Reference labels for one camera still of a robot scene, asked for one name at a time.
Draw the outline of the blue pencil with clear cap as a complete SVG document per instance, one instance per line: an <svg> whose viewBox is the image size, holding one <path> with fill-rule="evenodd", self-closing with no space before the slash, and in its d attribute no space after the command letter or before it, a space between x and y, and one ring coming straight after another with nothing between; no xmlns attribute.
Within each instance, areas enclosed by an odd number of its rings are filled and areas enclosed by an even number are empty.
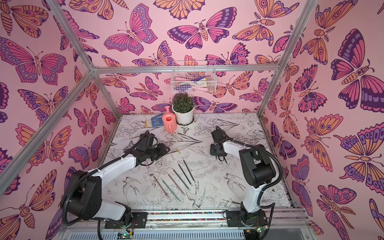
<svg viewBox="0 0 384 240"><path fill-rule="evenodd" d="M177 176L177 178L183 183L183 185L190 191L191 189L187 186L187 184L185 183L185 181L181 178L181 176L176 172L175 169L173 169L173 172L175 173L175 175Z"/></svg>

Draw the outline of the dark pencil with clear cap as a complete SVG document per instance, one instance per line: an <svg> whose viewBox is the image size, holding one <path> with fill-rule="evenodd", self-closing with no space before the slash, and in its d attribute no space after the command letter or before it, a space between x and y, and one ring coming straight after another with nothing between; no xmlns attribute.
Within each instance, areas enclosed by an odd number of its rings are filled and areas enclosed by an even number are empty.
<svg viewBox="0 0 384 240"><path fill-rule="evenodd" d="M193 182L195 183L196 180L195 180L195 178L193 177L192 172L191 172L189 166L187 165L187 162L186 162L185 160L183 160L183 162L184 162L184 164L185 164L185 166L186 166L186 168L187 168L187 170L188 170L188 172L189 172L189 174L190 174L190 176L191 176Z"/></svg>

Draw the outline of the red pencil with clear cap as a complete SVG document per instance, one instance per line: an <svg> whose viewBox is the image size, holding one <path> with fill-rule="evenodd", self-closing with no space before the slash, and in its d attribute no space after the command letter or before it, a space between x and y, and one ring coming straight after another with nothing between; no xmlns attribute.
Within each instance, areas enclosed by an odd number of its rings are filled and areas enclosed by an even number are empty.
<svg viewBox="0 0 384 240"><path fill-rule="evenodd" d="M168 174L167 173L167 175L168 175L168 177L171 179L171 181L174 183L174 185L177 187L177 189L184 195L184 196L186 196L186 194L185 194L185 192L182 190L182 188L177 184L177 182L174 180L174 178L170 175L170 174Z"/></svg>

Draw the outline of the green pencil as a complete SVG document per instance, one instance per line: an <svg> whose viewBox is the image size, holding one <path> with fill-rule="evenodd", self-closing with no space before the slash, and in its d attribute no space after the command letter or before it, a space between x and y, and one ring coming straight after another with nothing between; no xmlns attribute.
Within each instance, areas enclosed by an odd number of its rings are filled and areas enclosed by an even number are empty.
<svg viewBox="0 0 384 240"><path fill-rule="evenodd" d="M169 184L167 184L167 182L164 180L164 179L161 179L163 184L166 186L166 188L171 192L171 194L175 197L175 199L178 201L178 202L182 202L182 199L176 194L176 192L171 188L171 186Z"/></svg>

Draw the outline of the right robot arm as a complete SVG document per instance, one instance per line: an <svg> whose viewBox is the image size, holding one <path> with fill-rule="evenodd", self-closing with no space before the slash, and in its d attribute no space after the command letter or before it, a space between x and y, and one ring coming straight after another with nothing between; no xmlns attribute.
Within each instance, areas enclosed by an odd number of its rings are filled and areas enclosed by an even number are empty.
<svg viewBox="0 0 384 240"><path fill-rule="evenodd" d="M283 168L273 154L263 145L250 145L237 141L216 126L211 132L214 143L210 146L211 156L226 162L227 156L240 159L243 176L249 187L241 202L240 219L246 226L251 226L260 220L266 220L265 210L270 209L270 217L276 204L262 204L266 190L277 185L283 178Z"/></svg>

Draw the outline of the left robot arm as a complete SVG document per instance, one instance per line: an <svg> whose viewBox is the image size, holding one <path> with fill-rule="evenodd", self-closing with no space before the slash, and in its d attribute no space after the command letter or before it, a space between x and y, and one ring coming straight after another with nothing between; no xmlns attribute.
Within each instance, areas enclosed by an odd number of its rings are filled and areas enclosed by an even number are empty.
<svg viewBox="0 0 384 240"><path fill-rule="evenodd" d="M130 226L132 209L122 203L103 200L103 188L123 173L144 165L147 160L154 163L169 152L169 147L146 131L120 157L87 172L76 171L60 203L63 225L69 227L79 221L112 220L122 227Z"/></svg>

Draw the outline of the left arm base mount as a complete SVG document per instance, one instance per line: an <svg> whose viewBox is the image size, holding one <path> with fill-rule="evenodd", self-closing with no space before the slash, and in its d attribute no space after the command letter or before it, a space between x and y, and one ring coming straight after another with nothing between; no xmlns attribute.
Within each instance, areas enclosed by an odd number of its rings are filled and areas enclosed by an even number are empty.
<svg viewBox="0 0 384 240"><path fill-rule="evenodd" d="M131 212L118 221L108 219L105 224L105 229L144 229L147 218L147 212Z"/></svg>

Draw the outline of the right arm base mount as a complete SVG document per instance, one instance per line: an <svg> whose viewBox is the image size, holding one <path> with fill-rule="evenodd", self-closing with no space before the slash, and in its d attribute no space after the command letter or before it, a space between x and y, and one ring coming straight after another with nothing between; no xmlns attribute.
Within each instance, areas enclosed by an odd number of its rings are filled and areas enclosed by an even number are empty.
<svg viewBox="0 0 384 240"><path fill-rule="evenodd" d="M264 211L259 210L255 213L246 211L228 211L223 212L223 217L227 220L229 227L263 227L268 226L267 217Z"/></svg>

